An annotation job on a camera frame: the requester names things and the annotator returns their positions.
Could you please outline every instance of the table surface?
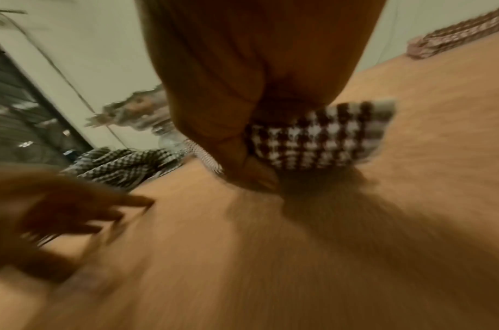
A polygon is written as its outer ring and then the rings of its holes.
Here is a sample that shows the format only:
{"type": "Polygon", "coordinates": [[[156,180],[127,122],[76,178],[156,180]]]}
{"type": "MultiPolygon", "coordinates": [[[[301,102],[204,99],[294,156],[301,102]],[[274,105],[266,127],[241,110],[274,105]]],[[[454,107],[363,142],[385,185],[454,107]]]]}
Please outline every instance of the table surface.
{"type": "MultiPolygon", "coordinates": [[[[158,201],[137,328],[499,328],[499,33],[360,72],[337,102],[388,97],[381,155],[334,185],[243,191],[191,161],[137,189],[158,201]]],[[[0,329],[21,329],[47,285],[7,277],[0,329]]]]}

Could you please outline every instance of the cable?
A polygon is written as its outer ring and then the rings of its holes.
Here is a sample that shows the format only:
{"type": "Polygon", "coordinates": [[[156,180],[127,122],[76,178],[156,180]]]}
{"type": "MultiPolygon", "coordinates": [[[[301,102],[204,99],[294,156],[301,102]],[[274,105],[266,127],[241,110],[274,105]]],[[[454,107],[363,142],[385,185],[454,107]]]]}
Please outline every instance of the cable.
{"type": "MultiPolygon", "coordinates": [[[[75,92],[75,94],[77,95],[77,97],[82,101],[82,103],[84,104],[84,106],[86,106],[86,108],[88,108],[88,110],[90,110],[92,113],[94,114],[97,114],[97,112],[93,109],[93,107],[88,103],[88,101],[86,101],[86,99],[81,95],[81,93],[79,93],[77,91],[77,89],[75,88],[75,86],[70,82],[70,80],[66,77],[66,75],[63,74],[63,72],[59,69],[59,67],[55,64],[55,62],[52,60],[52,58],[39,46],[39,44],[33,39],[33,37],[19,24],[17,23],[15,20],[13,20],[11,17],[8,17],[8,15],[2,13],[0,11],[0,16],[6,18],[6,20],[8,22],[11,23],[12,26],[14,26],[17,30],[19,30],[19,32],[22,33],[22,35],[25,36],[25,38],[29,41],[29,43],[32,44],[32,46],[37,49],[39,51],[39,53],[41,53],[41,55],[48,61],[49,65],[62,77],[62,79],[66,82],[66,84],[68,84],[68,86],[75,92]]],[[[120,139],[117,134],[111,130],[111,128],[109,127],[106,127],[110,133],[119,141],[121,142],[124,146],[126,146],[126,144],[124,143],[124,141],[122,141],[122,139],[120,139]]]]}

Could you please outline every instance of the dark window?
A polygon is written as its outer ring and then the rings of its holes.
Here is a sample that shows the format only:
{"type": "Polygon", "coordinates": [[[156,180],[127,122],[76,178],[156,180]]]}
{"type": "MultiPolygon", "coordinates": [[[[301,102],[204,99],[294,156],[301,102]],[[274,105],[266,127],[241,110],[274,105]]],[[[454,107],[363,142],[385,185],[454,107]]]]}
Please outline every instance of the dark window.
{"type": "Polygon", "coordinates": [[[66,167],[90,149],[0,49],[0,162],[66,167]]]}

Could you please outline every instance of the white wall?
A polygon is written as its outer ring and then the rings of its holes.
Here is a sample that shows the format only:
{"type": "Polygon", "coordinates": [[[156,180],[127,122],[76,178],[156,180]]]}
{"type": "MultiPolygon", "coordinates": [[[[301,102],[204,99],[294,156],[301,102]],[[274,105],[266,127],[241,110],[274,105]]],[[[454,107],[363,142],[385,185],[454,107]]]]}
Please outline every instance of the white wall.
{"type": "MultiPolygon", "coordinates": [[[[499,0],[388,0],[357,67],[364,70],[405,52],[406,42],[499,6],[499,0]]],[[[97,110],[139,89],[158,84],[147,58],[133,0],[0,0],[51,55],[71,83],[97,110]]],[[[48,68],[20,33],[0,28],[0,42],[54,105],[95,146],[157,147],[147,132],[83,128],[91,113],[48,68]]]]}

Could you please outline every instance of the red and white checkered cloth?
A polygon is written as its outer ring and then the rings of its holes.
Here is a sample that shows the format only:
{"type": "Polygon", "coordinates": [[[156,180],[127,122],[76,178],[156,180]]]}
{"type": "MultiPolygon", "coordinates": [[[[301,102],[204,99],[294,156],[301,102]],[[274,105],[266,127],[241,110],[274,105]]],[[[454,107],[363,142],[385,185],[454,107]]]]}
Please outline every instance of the red and white checkered cloth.
{"type": "MultiPolygon", "coordinates": [[[[277,169],[348,166],[377,154],[395,113],[394,101],[340,103],[309,113],[291,126],[251,124],[245,135],[250,152],[277,169]]],[[[208,169],[222,174],[204,149],[190,140],[187,146],[208,169]]]]}

